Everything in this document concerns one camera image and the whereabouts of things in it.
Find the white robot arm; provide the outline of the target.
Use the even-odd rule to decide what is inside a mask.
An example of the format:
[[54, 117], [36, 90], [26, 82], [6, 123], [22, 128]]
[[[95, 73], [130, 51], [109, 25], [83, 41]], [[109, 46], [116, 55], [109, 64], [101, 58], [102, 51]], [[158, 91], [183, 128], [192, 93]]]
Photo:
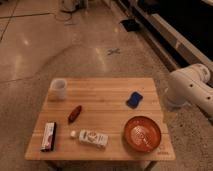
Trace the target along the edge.
[[199, 63], [171, 72], [165, 89], [165, 103], [170, 108], [194, 103], [213, 117], [213, 88], [207, 84], [210, 77], [209, 69]]

